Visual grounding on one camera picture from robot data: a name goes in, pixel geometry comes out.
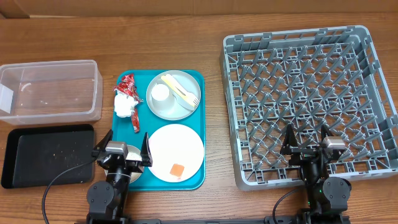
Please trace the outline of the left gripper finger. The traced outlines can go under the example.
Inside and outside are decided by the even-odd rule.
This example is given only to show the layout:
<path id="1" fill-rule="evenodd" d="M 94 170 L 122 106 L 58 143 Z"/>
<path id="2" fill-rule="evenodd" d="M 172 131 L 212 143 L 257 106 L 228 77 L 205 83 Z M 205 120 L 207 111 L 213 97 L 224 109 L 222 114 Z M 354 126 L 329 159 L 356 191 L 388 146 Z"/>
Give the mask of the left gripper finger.
<path id="1" fill-rule="evenodd" d="M 112 138 L 113 138 L 113 130 L 110 129 L 105 135 L 105 137 L 93 148 L 91 156 L 98 157 L 101 152 L 104 152 L 107 144 L 112 140 Z"/>
<path id="2" fill-rule="evenodd" d="M 149 147 L 149 135 L 148 132 L 144 134 L 144 139 L 141 146 L 141 162 L 144 167 L 151 167 L 153 163 L 152 155 Z"/>

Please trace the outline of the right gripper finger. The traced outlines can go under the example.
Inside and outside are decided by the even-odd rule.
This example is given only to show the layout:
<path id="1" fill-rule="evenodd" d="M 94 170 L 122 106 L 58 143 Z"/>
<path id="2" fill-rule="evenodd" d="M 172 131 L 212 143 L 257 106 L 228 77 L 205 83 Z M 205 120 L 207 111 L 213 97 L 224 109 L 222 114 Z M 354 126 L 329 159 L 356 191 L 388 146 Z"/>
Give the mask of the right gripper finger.
<path id="1" fill-rule="evenodd" d="M 297 154 L 299 151 L 299 145 L 297 143 L 293 126 L 288 124 L 285 129 L 285 139 L 282 143 L 280 153 L 282 155 Z"/>
<path id="2" fill-rule="evenodd" d="M 333 133 L 330 131 L 329 127 L 326 124 L 321 126 L 321 140 L 324 140 L 326 137 L 333 136 Z"/>

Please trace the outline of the grey bowl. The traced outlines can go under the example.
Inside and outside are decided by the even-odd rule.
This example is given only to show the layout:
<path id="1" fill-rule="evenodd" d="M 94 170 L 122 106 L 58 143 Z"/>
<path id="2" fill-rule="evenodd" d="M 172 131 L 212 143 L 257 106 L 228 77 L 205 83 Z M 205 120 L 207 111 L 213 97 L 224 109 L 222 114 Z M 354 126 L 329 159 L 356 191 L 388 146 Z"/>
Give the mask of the grey bowl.
<path id="1" fill-rule="evenodd" d="M 127 160 L 138 160 L 138 161 L 142 160 L 140 155 L 141 151 L 138 148 L 131 145 L 127 145 L 127 147 L 128 147 Z M 130 179 L 130 183 L 132 183 L 135 180 L 137 180 L 141 176 L 141 174 L 142 173 L 134 173 L 134 172 L 127 174 L 125 170 L 121 169 L 117 169 L 116 171 L 106 170 L 106 182 L 111 185 L 115 185 L 120 180 L 127 182 L 127 179 Z"/>

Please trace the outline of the pink round plate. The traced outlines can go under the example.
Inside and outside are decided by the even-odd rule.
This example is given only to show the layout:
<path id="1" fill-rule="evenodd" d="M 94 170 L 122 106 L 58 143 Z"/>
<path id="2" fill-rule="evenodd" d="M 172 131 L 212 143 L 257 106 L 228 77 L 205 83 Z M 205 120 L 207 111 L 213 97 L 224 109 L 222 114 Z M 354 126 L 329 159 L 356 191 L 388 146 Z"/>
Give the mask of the pink round plate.
<path id="1" fill-rule="evenodd" d="M 205 147 L 192 128 L 182 124 L 168 124 L 149 138 L 153 163 L 149 170 L 165 182 L 183 182 L 192 178 L 203 164 Z M 170 175 L 174 164 L 185 167 L 181 178 Z"/>

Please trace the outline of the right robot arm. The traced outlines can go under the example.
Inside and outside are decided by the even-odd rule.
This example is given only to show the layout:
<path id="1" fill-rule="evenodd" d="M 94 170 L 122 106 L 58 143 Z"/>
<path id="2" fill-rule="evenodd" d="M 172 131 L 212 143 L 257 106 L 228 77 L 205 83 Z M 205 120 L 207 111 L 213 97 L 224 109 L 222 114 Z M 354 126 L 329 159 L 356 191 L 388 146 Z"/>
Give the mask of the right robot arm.
<path id="1" fill-rule="evenodd" d="M 290 223 L 349 223 L 342 213 L 348 209 L 352 186 L 341 177 L 331 177 L 327 165 L 345 151 L 345 142 L 327 125 L 321 126 L 322 140 L 315 148 L 299 146 L 291 124 L 286 126 L 280 153 L 289 155 L 289 164 L 299 167 L 300 178 L 308 197 L 308 208 L 289 218 Z"/>

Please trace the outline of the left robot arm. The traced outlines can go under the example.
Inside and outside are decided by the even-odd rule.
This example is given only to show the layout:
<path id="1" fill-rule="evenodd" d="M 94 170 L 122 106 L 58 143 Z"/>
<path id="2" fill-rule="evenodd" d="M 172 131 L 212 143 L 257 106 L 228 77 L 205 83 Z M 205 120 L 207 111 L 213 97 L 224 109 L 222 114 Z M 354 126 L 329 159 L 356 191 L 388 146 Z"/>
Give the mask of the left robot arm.
<path id="1" fill-rule="evenodd" d="M 94 147 L 91 156 L 106 170 L 105 181 L 95 182 L 87 191 L 89 203 L 87 223 L 132 223 L 130 216 L 124 214 L 127 193 L 132 173 L 143 173 L 145 167 L 152 166 L 148 134 L 144 135 L 140 159 L 128 159 L 125 142 L 113 141 L 113 131 Z"/>

